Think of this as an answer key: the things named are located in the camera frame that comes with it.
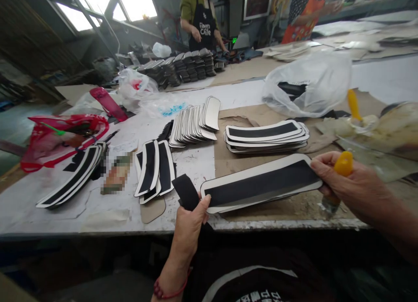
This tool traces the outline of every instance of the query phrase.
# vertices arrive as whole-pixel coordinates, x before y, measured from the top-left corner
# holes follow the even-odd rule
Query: brown paper
[[[359,110],[362,114],[379,115],[384,108],[384,104],[374,99],[370,94],[358,92],[357,98]],[[335,110],[344,110],[350,112],[348,103],[344,101],[334,108]],[[219,112],[219,131],[217,132],[218,141],[215,142],[215,176],[216,178],[235,173],[244,169],[255,167],[264,163],[268,163],[275,159],[279,159],[289,155],[236,155],[231,153],[227,148],[223,139],[223,133],[226,125],[236,125],[250,127],[251,122],[257,122],[260,126],[267,126],[285,120],[287,117],[275,112],[267,105],[254,105],[235,109],[227,109]],[[320,137],[325,139],[322,134],[314,127],[315,123],[321,122],[322,119],[309,118],[305,124],[310,131],[308,140],[309,146],[319,143]],[[331,142],[332,138],[328,136],[327,142]],[[341,148],[335,144],[323,146],[322,149],[315,153],[308,154],[313,158],[319,154],[332,150],[341,151]],[[307,220],[307,219],[325,219],[319,212],[318,203],[321,202],[322,195],[319,191],[310,191],[297,194],[286,200],[273,201],[264,204],[253,205],[243,209],[221,214],[228,221],[264,221],[264,220]],[[350,210],[341,205],[334,218],[355,218]]]

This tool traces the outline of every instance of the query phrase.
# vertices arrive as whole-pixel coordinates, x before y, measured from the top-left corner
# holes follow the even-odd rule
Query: yellow handle
[[[362,121],[363,118],[360,116],[360,112],[358,111],[356,93],[354,93],[352,89],[348,90],[347,98],[348,98],[348,105],[351,110],[351,116],[357,119],[358,121]]]
[[[353,154],[350,152],[342,152],[334,165],[336,173],[342,176],[349,176],[353,172]]]

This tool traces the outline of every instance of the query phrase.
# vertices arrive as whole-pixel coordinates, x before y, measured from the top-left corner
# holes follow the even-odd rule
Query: white table surface
[[[384,103],[405,100],[418,102],[417,66],[417,55],[355,64],[351,87],[368,91]],[[203,103],[209,95],[215,96],[221,101],[222,110],[262,104],[263,83],[264,80],[246,81],[175,94],[191,105]],[[121,129],[111,140],[111,145],[118,146],[136,140],[141,145],[155,139],[171,119],[172,117],[152,119],[145,114],[138,114],[125,122],[111,125],[108,133]],[[120,146],[119,150],[123,151],[124,147]],[[112,150],[110,159],[117,154]],[[213,143],[188,146],[182,151],[175,151],[172,156],[177,163],[177,174],[186,173],[197,189],[205,180],[215,177]],[[149,224],[142,223],[138,199],[133,197],[137,185],[134,166],[131,168],[125,189],[119,194],[101,195],[100,186],[104,181],[102,177],[97,181],[90,181],[73,201],[55,211],[35,208],[38,200],[66,180],[68,172],[62,170],[70,160],[61,162],[54,169],[43,168],[29,174],[0,195],[0,237],[158,234],[174,231],[179,199],[175,190],[165,195],[164,214]],[[219,215],[211,216],[209,223],[218,231],[365,227],[365,224],[357,219],[228,222]]]

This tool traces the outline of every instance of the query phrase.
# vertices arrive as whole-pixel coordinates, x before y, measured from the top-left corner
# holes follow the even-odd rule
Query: sleeve
[[[193,12],[192,12],[192,2],[191,0],[182,0],[180,3],[180,11],[182,13],[182,19],[188,21],[189,23],[193,22]]]
[[[215,30],[220,30],[218,25],[218,20],[216,19],[216,12],[215,12],[215,6],[213,5],[213,2],[210,2],[210,10],[212,11],[213,19],[215,19]]]
[[[295,24],[298,16],[300,16],[305,9],[307,0],[292,0],[290,3],[289,20],[287,25]]]

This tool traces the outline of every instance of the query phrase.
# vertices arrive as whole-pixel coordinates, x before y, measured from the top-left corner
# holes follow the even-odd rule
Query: worker
[[[337,14],[342,7],[340,1],[325,3],[325,0],[292,0],[282,44],[309,39],[319,17]]]
[[[190,34],[190,51],[203,48],[216,50],[216,44],[222,51],[227,51],[222,42],[215,7],[211,0],[182,0],[180,11],[182,29]]]
[[[379,230],[407,260],[418,264],[418,218],[372,169],[354,162],[350,176],[337,174],[333,166],[340,154],[329,152],[312,160],[311,168],[326,183],[319,191],[325,196],[336,194],[360,220]],[[192,212],[178,209],[171,250],[154,285],[152,302],[161,300],[162,295],[173,296],[166,301],[182,300],[200,228],[208,220],[210,199],[205,196]],[[191,301],[335,301],[319,272],[299,250],[233,248],[199,257],[189,280]]]

